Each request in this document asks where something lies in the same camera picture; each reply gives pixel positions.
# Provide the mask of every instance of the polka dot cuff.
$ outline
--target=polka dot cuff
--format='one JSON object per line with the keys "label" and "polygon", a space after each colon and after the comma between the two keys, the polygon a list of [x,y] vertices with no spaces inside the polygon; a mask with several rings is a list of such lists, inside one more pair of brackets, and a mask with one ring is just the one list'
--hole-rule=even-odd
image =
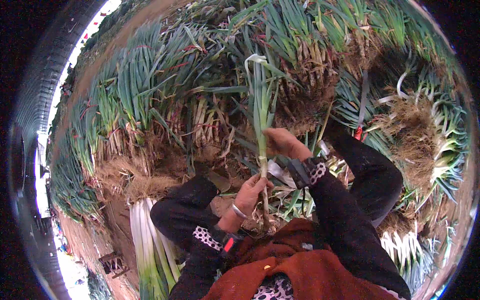
{"label": "polka dot cuff", "polygon": [[216,240],[214,240],[210,235],[210,233],[208,232],[208,230],[203,227],[197,226],[197,228],[195,228],[195,231],[193,232],[193,236],[198,240],[200,240],[205,245],[217,251],[223,250],[223,245],[217,242]]}

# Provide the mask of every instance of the person's left hand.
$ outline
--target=person's left hand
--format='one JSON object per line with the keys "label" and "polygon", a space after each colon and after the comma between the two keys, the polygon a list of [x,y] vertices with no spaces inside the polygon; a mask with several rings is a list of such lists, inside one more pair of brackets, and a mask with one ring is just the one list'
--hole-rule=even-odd
{"label": "person's left hand", "polygon": [[235,198],[235,206],[245,215],[250,216],[257,205],[258,195],[264,190],[273,188],[273,183],[266,177],[260,178],[260,174],[253,175],[243,183]]}

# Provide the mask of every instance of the black sleeve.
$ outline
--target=black sleeve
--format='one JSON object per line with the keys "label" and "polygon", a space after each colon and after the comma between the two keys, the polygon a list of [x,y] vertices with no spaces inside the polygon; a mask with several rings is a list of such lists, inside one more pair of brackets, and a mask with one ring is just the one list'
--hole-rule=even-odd
{"label": "black sleeve", "polygon": [[332,251],[355,277],[411,299],[410,291],[369,220],[351,195],[330,172],[310,188],[321,228]]}
{"label": "black sleeve", "polygon": [[219,267],[220,251],[193,238],[190,258],[181,270],[180,278],[168,299],[198,300],[203,298],[211,288]]}

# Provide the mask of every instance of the rust-colored vest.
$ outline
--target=rust-colored vest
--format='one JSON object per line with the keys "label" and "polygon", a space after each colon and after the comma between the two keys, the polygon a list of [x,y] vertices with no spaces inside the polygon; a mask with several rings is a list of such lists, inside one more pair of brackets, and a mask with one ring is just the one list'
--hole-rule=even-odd
{"label": "rust-colored vest", "polygon": [[237,265],[216,281],[204,300],[251,300],[267,276],[285,273],[293,297],[310,299],[385,299],[395,297],[381,287],[354,277],[330,250],[306,251],[313,242],[312,222],[293,219],[273,237],[246,238],[237,252]]}

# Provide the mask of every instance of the black pants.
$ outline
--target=black pants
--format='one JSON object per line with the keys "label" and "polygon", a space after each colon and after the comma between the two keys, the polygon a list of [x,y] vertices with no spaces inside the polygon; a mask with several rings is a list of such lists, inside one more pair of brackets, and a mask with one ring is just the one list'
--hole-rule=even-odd
{"label": "black pants", "polygon": [[[401,192],[400,171],[385,156],[346,132],[337,132],[329,140],[355,175],[350,193],[377,227]],[[176,245],[189,251],[195,228],[208,228],[219,220],[209,207],[216,195],[217,188],[211,181],[195,176],[153,206],[150,212],[153,224]]]}

